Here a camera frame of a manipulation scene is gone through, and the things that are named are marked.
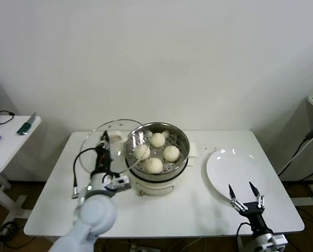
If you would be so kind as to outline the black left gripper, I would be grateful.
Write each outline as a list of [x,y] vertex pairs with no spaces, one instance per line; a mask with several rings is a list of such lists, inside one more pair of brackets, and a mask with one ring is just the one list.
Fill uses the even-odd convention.
[[108,132],[105,130],[101,136],[101,146],[98,145],[95,148],[97,157],[93,175],[110,171],[112,162],[110,149],[110,138]]

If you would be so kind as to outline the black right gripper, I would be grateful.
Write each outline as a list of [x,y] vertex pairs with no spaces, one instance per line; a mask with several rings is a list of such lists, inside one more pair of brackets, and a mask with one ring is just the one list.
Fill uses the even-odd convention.
[[248,219],[253,235],[264,235],[266,234],[266,223],[262,216],[265,208],[264,195],[260,194],[259,190],[252,182],[249,182],[249,184],[257,202],[241,203],[237,200],[235,193],[229,184],[230,204],[236,211],[241,212],[243,217]]

